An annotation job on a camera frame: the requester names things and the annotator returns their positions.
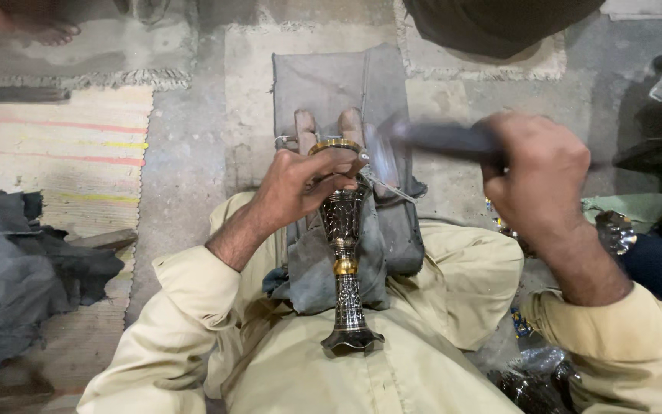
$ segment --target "shiny metal object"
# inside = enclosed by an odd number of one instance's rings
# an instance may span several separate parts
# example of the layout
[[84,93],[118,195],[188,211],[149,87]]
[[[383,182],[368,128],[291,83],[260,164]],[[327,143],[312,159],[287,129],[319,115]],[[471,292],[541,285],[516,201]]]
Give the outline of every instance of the shiny metal object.
[[350,139],[331,138],[311,146],[310,149],[308,150],[308,155],[313,155],[318,151],[321,151],[322,149],[325,150],[326,148],[330,148],[330,147],[346,148],[348,150],[354,151],[357,154],[362,152],[362,146]]
[[319,212],[326,239],[334,250],[336,278],[336,319],[333,332],[321,344],[326,349],[347,345],[364,349],[373,341],[385,342],[385,337],[373,332],[364,319],[357,281],[356,247],[362,206],[370,188],[357,176],[356,190],[338,190],[321,204]]
[[624,214],[607,210],[594,217],[602,247],[613,256],[628,252],[638,241],[633,224]]

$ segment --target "man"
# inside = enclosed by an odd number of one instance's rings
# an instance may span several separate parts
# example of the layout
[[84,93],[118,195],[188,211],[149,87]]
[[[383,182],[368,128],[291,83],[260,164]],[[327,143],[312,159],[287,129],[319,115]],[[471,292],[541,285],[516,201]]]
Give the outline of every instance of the man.
[[[630,282],[580,213],[589,152],[565,127],[503,113],[506,174],[483,167],[484,190],[552,269],[561,291],[522,306],[533,327],[570,351],[571,392],[589,414],[662,412],[662,303]],[[478,228],[421,224],[421,272],[388,278],[391,307],[365,311],[381,347],[336,356],[319,342],[333,310],[298,316],[261,293],[280,263],[283,226],[317,209],[355,154],[280,151],[253,196],[212,215],[206,244],[154,262],[162,291],[125,332],[114,361],[88,385],[83,412],[204,412],[204,391],[228,412],[520,412],[461,349],[476,349],[505,314],[522,253]],[[308,191],[306,183],[326,177]],[[201,355],[208,352],[207,379]]]

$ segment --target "gold band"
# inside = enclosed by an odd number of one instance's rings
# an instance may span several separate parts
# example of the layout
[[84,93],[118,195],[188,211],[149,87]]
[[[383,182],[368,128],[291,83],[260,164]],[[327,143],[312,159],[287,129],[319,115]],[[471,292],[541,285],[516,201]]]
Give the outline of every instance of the gold band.
[[313,155],[322,149],[325,150],[329,146],[334,146],[336,148],[346,148],[348,150],[351,149],[357,154],[362,151],[361,145],[357,144],[352,140],[343,139],[343,138],[334,138],[334,139],[326,139],[326,141],[321,141],[316,145],[311,146],[310,149],[308,150],[308,155]]
[[336,259],[333,263],[333,274],[335,275],[351,275],[356,272],[356,259]]

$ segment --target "stone floor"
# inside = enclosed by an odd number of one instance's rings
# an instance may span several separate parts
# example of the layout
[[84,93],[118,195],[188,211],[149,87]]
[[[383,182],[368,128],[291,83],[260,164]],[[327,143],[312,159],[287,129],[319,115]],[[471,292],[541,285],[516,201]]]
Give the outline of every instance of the stone floor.
[[[145,302],[159,289],[152,259],[205,242],[210,212],[239,189],[235,177],[227,179],[227,175],[236,165],[255,162],[253,157],[271,156],[243,153],[230,145],[236,137],[226,135],[226,131],[244,127],[241,114],[235,113],[241,110],[235,108],[241,97],[227,92],[235,85],[226,80],[231,74],[225,73],[226,51],[240,45],[225,44],[226,28],[265,30],[268,25],[293,22],[315,25],[317,33],[346,25],[363,34],[365,30],[379,33],[394,23],[390,0],[201,0],[199,13],[200,47],[193,87],[154,95],[127,324],[136,320]],[[445,90],[451,117],[473,122],[503,108],[542,113],[573,129],[590,146],[594,159],[608,161],[617,150],[636,141],[639,130],[634,116],[651,103],[647,93],[656,79],[649,64],[662,54],[662,21],[615,23],[595,14],[567,30],[566,45],[568,69],[559,82],[410,82],[411,116],[440,110],[428,92]],[[270,88],[268,84],[261,93]],[[271,96],[255,93],[262,99]],[[234,102],[228,112],[227,102]],[[271,136],[272,125],[262,133]],[[485,213],[477,166],[416,155],[414,171],[430,187],[418,206],[420,212],[468,225],[492,226]],[[662,183],[652,176],[608,167],[590,174],[585,195],[659,189]],[[552,284],[542,263],[529,260],[516,300],[527,291]],[[510,321],[503,319],[490,342],[472,360],[485,370],[516,355],[513,335]]]

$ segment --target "sleeve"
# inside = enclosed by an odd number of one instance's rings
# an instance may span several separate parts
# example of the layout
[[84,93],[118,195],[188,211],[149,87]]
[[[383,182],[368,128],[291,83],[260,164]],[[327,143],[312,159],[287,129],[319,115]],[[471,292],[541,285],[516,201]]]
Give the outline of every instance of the sleeve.
[[662,302],[635,284],[608,306],[575,306],[558,291],[531,295],[523,315],[551,344],[572,353],[571,381],[584,414],[662,413]]
[[152,262],[162,290],[122,335],[78,404],[92,412],[206,412],[201,355],[231,328],[239,273],[198,246]]

